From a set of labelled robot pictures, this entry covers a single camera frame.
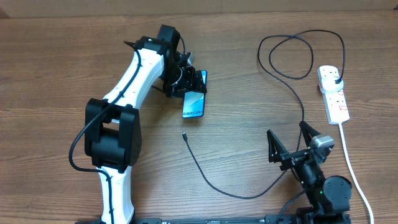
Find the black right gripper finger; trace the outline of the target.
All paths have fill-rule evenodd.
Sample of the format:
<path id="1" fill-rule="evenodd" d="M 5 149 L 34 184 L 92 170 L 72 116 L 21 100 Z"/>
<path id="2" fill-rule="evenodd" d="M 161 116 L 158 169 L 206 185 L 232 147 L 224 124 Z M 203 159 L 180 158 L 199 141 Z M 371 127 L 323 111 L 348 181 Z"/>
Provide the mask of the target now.
<path id="1" fill-rule="evenodd" d="M 300 126 L 300 130 L 303 134 L 303 138 L 305 140 L 305 144 L 306 146 L 310 145 L 310 142 L 312 140 L 313 137 L 320 135 L 320 133 L 315 130 L 314 128 L 312 128 L 307 122 L 305 121 L 301 121 L 299 123 Z"/>
<path id="2" fill-rule="evenodd" d="M 272 130 L 267 131 L 267 140 L 269 144 L 269 162 L 282 161 L 283 157 L 288 154 L 288 150 L 286 150 Z"/>

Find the blue Galaxy smartphone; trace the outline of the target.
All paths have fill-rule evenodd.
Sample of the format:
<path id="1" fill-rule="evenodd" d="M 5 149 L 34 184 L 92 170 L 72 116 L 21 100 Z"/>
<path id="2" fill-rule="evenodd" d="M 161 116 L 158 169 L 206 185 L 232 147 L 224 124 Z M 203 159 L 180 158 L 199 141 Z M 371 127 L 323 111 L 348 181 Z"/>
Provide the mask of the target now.
<path id="1" fill-rule="evenodd" d="M 199 118 L 204 115 L 205 94 L 190 91 L 185 93 L 183 100 L 182 118 Z"/>

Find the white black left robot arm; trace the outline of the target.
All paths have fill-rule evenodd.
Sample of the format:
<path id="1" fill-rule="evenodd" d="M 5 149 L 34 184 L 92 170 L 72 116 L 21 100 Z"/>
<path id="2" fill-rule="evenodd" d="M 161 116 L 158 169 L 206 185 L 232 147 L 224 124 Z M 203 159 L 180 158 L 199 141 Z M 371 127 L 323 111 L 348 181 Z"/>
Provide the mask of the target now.
<path id="1" fill-rule="evenodd" d="M 162 25 L 157 37 L 129 42 L 134 56 L 118 84 L 85 108 L 85 154 L 100 176 L 103 214 L 99 223 L 132 223 L 131 170 L 142 147 L 139 109 L 156 79 L 162 93 L 183 99 L 183 118 L 202 117 L 208 73 L 196 70 L 190 52 L 178 52 L 182 37 Z"/>

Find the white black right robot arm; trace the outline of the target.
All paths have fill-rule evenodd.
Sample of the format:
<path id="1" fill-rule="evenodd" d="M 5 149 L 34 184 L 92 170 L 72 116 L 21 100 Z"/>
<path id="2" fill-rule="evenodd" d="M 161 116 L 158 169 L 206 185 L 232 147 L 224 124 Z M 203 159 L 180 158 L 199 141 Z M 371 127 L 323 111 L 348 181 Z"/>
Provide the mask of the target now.
<path id="1" fill-rule="evenodd" d="M 282 171 L 294 170 L 303 190 L 290 199 L 277 215 L 266 215 L 266 223 L 350 223 L 349 200 L 352 183 L 345 177 L 333 175 L 326 178 L 320 164 L 326 161 L 335 145 L 334 139 L 321 134 L 305 121 L 299 123 L 306 148 L 290 153 L 277 136 L 267 131 L 269 162 L 280 163 Z M 306 195 L 309 207 L 296 210 L 293 215 L 284 211 L 301 195 Z"/>

